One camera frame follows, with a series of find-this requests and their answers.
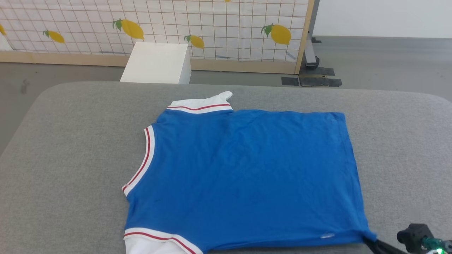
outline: gray table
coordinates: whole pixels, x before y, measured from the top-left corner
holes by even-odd
[[[400,248],[396,233],[412,222],[427,223],[436,237],[452,237],[452,104],[445,99],[371,90],[84,82],[40,95],[0,157],[0,253],[125,253],[128,203],[121,187],[142,162],[143,129],[174,100],[226,90],[234,93],[234,109],[344,112],[371,230]],[[369,252],[364,245],[277,251]]]

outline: white box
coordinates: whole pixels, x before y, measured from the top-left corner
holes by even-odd
[[[191,74],[187,44],[137,42],[121,81],[188,84]]]

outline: lemon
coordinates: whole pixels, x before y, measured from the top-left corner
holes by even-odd
[[[0,33],[6,35],[5,29],[3,28],[2,25],[0,25]]]
[[[204,41],[196,35],[188,35],[184,37],[184,40],[187,39],[187,42],[192,42],[192,45],[204,49]]]
[[[265,30],[265,34],[268,35],[271,33],[272,34],[272,39],[279,44],[284,44],[284,45],[289,45],[290,39],[292,38],[292,35],[290,34],[289,29],[287,29],[286,27],[282,26],[282,25],[268,25],[268,26],[264,26],[262,27],[262,30],[260,31],[260,33],[262,34],[262,32]]]
[[[61,36],[61,34],[57,32],[47,30],[44,31],[43,34],[46,35],[47,37],[52,38],[52,40],[58,43],[65,43],[64,38]]]
[[[124,32],[135,39],[144,40],[144,32],[143,29],[135,22],[127,20],[127,19],[118,19],[113,21],[113,27],[116,25],[119,31],[121,28],[124,29]]]

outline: white trim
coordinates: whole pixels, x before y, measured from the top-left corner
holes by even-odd
[[[207,99],[187,99],[173,101],[168,110],[184,111],[192,114],[202,114],[213,111],[232,110],[227,100],[232,96],[230,91],[223,92],[219,95]]]
[[[122,191],[127,196],[129,192],[136,186],[136,184],[141,180],[143,175],[149,168],[151,164],[152,158],[154,157],[155,150],[155,136],[154,136],[154,128],[152,125],[148,128],[144,129],[146,136],[146,152],[144,154],[143,162],[141,163],[138,171],[133,175],[132,179],[122,187]]]
[[[129,241],[129,239],[144,238],[150,241],[157,241],[163,244],[155,245],[147,243],[145,241]],[[156,251],[164,248],[166,253],[177,253],[183,250],[187,254],[202,254],[202,251],[194,244],[180,235],[168,234],[165,232],[152,230],[148,228],[135,227],[128,228],[124,232],[124,240],[126,241],[127,254],[133,254],[134,249],[145,250],[146,253],[155,253]]]

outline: blue jersey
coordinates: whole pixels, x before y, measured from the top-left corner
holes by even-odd
[[[231,96],[175,101],[145,129],[128,254],[376,240],[344,114],[235,112]]]

